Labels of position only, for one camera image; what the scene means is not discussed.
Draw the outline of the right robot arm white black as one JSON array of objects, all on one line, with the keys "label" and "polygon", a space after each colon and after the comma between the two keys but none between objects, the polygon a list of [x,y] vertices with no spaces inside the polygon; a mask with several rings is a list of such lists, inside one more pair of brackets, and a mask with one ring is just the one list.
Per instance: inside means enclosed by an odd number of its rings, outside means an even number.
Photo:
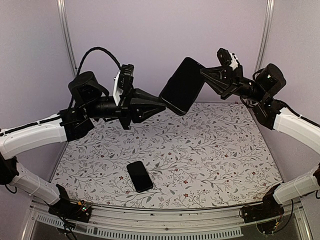
[{"label": "right robot arm white black", "polygon": [[[268,64],[254,73],[252,79],[243,76],[242,66],[202,68],[200,73],[221,99],[236,95],[242,101],[253,101],[251,109],[262,126],[286,134],[316,153],[320,152],[319,124],[298,114],[284,101],[274,99],[286,85],[284,75],[276,65]],[[272,187],[263,197],[258,213],[262,218],[269,218],[278,210],[278,205],[319,189],[320,167],[316,166],[293,180]]]}]

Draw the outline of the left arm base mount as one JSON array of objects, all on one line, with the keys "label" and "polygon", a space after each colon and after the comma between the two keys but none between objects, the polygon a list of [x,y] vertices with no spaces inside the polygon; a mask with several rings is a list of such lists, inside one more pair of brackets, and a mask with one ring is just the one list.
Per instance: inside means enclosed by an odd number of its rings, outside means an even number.
[{"label": "left arm base mount", "polygon": [[59,184],[55,186],[59,191],[59,200],[49,206],[48,213],[62,219],[88,223],[92,214],[92,204],[84,200],[72,202],[63,186]]}]

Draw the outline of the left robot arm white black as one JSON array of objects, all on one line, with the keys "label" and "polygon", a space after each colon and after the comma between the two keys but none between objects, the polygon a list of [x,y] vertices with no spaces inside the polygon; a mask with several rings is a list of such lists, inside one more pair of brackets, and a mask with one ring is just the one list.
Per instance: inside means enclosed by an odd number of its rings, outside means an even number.
[{"label": "left robot arm white black", "polygon": [[95,126],[93,120],[119,120],[123,129],[162,112],[160,100],[133,87],[133,72],[117,73],[114,94],[100,85],[92,71],[83,72],[68,84],[75,103],[59,113],[0,132],[0,183],[42,199],[63,216],[74,213],[74,205],[64,187],[49,183],[27,170],[17,155],[54,143],[72,142],[85,137]]}]

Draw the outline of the large black phone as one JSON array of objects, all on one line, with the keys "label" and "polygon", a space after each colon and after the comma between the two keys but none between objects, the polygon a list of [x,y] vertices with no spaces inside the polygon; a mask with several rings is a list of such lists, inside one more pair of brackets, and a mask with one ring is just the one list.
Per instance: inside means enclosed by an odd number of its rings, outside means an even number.
[{"label": "large black phone", "polygon": [[161,102],[175,114],[186,115],[205,84],[203,68],[193,58],[185,57],[159,94]]}]

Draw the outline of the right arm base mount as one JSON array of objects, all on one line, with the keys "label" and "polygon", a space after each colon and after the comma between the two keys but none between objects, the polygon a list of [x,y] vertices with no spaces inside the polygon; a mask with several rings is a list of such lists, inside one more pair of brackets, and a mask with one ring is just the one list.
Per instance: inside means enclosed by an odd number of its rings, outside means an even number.
[{"label": "right arm base mount", "polygon": [[281,216],[285,213],[282,204],[277,203],[273,194],[280,184],[273,186],[262,198],[262,203],[257,205],[244,205],[239,210],[239,216],[245,223],[265,220]]}]

